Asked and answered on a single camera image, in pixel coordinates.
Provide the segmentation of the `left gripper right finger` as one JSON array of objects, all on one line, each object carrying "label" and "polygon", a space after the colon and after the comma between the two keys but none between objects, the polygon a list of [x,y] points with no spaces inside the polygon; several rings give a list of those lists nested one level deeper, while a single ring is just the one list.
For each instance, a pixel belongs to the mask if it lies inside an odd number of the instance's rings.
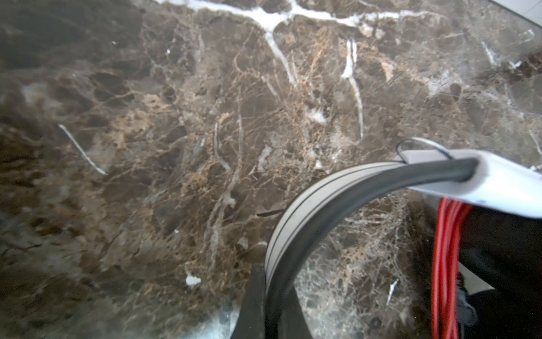
[{"label": "left gripper right finger", "polygon": [[312,339],[295,288],[288,293],[277,325],[279,339]]}]

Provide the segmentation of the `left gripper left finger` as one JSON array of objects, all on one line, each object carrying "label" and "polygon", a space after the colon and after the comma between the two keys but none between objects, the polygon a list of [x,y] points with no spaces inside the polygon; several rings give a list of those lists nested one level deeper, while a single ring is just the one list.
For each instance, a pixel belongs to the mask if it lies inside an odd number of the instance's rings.
[{"label": "left gripper left finger", "polygon": [[265,338],[265,269],[254,266],[231,339]]}]

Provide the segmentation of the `white black headphones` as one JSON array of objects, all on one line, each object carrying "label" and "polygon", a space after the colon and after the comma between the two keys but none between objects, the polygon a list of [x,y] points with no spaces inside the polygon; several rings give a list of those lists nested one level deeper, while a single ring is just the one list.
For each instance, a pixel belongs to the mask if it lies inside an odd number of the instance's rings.
[{"label": "white black headphones", "polygon": [[[276,199],[293,198],[302,184],[354,164],[351,152],[324,145],[305,154],[287,137],[266,137],[253,153],[255,173],[272,181]],[[541,172],[541,130],[514,145],[504,137],[486,143]],[[373,200],[351,213],[302,266],[295,288],[312,338],[430,338],[430,257],[438,200],[406,189]]]}]

